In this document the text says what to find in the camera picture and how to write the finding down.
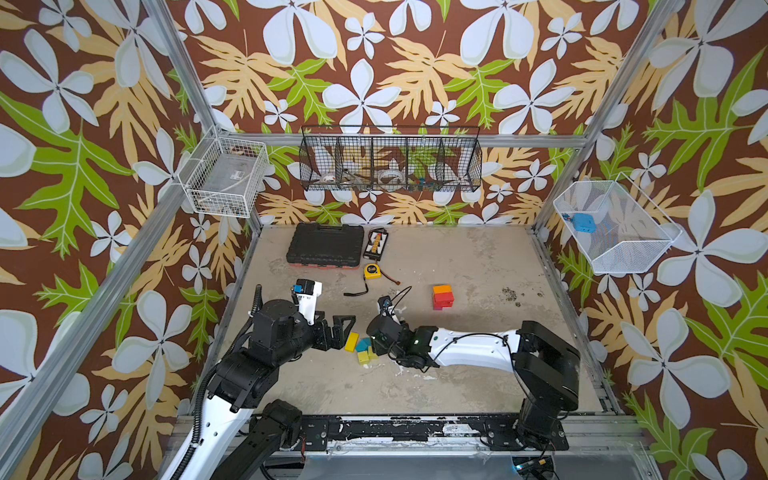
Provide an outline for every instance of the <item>concrete floor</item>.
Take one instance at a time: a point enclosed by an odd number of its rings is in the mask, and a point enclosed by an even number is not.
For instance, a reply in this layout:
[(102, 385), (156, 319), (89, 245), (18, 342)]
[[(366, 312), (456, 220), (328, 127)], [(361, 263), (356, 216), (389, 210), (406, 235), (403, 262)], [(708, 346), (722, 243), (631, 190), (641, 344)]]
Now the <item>concrete floor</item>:
[[(251, 307), (253, 290), (263, 285), (267, 300), (289, 297), (297, 278), (323, 282), (318, 310), (333, 315), (355, 315), (354, 332), (366, 337), (366, 327), (376, 316), (376, 300), (400, 288), (413, 289), (400, 303), (399, 317), (410, 327), (436, 325), (464, 332), (499, 332), (535, 320), (561, 338), (571, 334), (555, 301), (531, 238), (522, 227), (388, 227), (391, 233), (382, 269), (399, 280), (369, 281), (370, 292), (345, 297), (344, 292), (364, 290), (362, 269), (318, 269), (293, 266), (285, 256), (293, 237), (291, 227), (266, 228), (261, 234), (247, 271), (240, 301), (225, 335), (230, 345)], [(450, 284), (455, 302), (451, 309), (432, 309), (432, 286)], [(501, 370), (477, 366), (430, 369), (426, 374), (403, 369), (386, 357), (369, 368), (360, 366), (355, 354), (344, 350), (311, 349), (297, 362), (280, 368), (280, 380), (261, 405), (285, 400), (305, 414), (347, 413), (463, 413), (516, 412), (524, 394), (515, 377)], [(601, 411), (581, 369), (579, 410)]]

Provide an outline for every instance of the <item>black wire basket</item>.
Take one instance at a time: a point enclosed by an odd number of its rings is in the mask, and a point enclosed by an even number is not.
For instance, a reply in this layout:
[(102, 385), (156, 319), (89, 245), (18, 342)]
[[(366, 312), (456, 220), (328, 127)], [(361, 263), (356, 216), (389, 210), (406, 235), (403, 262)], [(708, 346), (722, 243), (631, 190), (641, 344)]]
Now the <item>black wire basket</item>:
[[(361, 131), (376, 128), (359, 126)], [(392, 134), (345, 134), (357, 126), (303, 126), (304, 190), (469, 192), (480, 187), (479, 128), (452, 128), (454, 134), (439, 127), (397, 128)]]

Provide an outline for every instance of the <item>wire basket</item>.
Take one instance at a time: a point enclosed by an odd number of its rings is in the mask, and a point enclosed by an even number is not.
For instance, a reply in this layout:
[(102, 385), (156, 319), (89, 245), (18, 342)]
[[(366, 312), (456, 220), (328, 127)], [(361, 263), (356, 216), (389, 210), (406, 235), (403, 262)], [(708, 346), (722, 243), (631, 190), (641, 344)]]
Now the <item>wire basket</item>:
[(201, 141), (190, 161), (199, 162), (184, 184), (194, 211), (225, 217), (250, 216), (270, 163), (263, 143), (231, 137)]
[[(320, 131), (334, 127), (317, 127)], [(310, 133), (302, 128), (299, 149), (304, 190), (475, 191), (482, 152), (476, 134)]]
[[(555, 201), (554, 208), (564, 218), (565, 227), (576, 239), (596, 274), (644, 273), (656, 263), (682, 230), (639, 187), (643, 208), (617, 180), (574, 182)], [(660, 213), (669, 222), (662, 227), (650, 214)], [(591, 215), (594, 232), (574, 228), (566, 219), (575, 214)]]

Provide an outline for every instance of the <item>yellow wooden block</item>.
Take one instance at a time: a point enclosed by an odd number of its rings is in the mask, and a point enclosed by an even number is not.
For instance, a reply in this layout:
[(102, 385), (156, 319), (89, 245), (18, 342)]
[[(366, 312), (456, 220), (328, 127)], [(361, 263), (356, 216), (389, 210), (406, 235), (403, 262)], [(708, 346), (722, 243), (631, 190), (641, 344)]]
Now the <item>yellow wooden block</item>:
[(357, 340), (360, 338), (359, 333), (351, 332), (349, 334), (349, 338), (346, 340), (346, 345), (344, 346), (344, 350), (347, 352), (354, 352), (355, 347), (357, 346)]

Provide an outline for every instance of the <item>red wooden block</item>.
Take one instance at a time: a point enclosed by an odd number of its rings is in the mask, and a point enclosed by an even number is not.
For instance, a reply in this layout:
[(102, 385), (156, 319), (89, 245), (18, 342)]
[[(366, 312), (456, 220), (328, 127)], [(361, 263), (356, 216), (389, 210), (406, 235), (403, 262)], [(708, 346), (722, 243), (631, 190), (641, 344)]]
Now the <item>red wooden block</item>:
[(453, 293), (434, 293), (432, 295), (433, 303), (453, 303)]

